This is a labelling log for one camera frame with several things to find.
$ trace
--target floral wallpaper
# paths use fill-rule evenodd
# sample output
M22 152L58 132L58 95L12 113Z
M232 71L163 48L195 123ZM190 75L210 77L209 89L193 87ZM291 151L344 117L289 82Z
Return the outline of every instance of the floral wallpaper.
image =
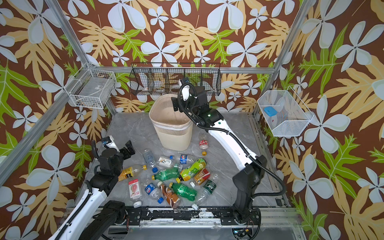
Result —
M0 163L80 67L43 0L0 0ZM0 239L48 239L91 166L107 110L67 104L0 187Z
M384 239L383 7L317 1L272 87L315 117L298 137L261 120L307 239Z
M272 67L301 5L293 0L59 1L89 61L102 66ZM129 73L116 74L118 111L149 112L158 96L130 93ZM250 112L268 75L224 74L220 111Z

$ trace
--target beige trash bin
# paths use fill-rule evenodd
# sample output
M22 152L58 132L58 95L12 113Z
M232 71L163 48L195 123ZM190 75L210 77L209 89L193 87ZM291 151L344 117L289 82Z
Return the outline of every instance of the beige trash bin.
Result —
M163 147L184 151L191 142L193 122L185 113L173 110L171 98L177 98L177 94L160 96L149 111L149 118Z

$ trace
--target blue object in basket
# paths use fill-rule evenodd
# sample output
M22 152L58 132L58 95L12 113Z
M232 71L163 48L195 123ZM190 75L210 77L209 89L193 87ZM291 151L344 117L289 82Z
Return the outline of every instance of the blue object in basket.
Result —
M264 108L264 112L265 112L268 116L270 116L270 117L272 117L272 116L274 116L274 115L277 114L277 111L276 111L273 107L266 107L266 108Z

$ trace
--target green plastic bottle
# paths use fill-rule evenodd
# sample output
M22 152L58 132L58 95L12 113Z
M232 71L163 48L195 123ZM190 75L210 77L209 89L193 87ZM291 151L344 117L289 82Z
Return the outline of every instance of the green plastic bottle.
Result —
M197 195L197 191L195 189L192 189L190 187L185 186L181 183L170 183L169 188L172 188L172 190L180 197L185 197L186 199L190 200L191 202L195 201L195 197Z
M181 181L188 181L198 171L205 168L206 165L207 165L207 162L204 160L204 158L199 158L195 163L192 164L190 168L186 168L183 171L181 171L178 178L176 178L176 182L180 183Z
M156 175L152 175L152 180L165 181L179 176L179 171L176 167L161 170Z

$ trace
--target white bottle cap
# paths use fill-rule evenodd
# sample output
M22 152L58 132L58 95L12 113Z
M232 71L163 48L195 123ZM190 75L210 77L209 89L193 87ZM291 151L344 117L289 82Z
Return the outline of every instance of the white bottle cap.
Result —
M134 208L141 207L141 201L135 202L135 203L133 204L133 207L134 207Z

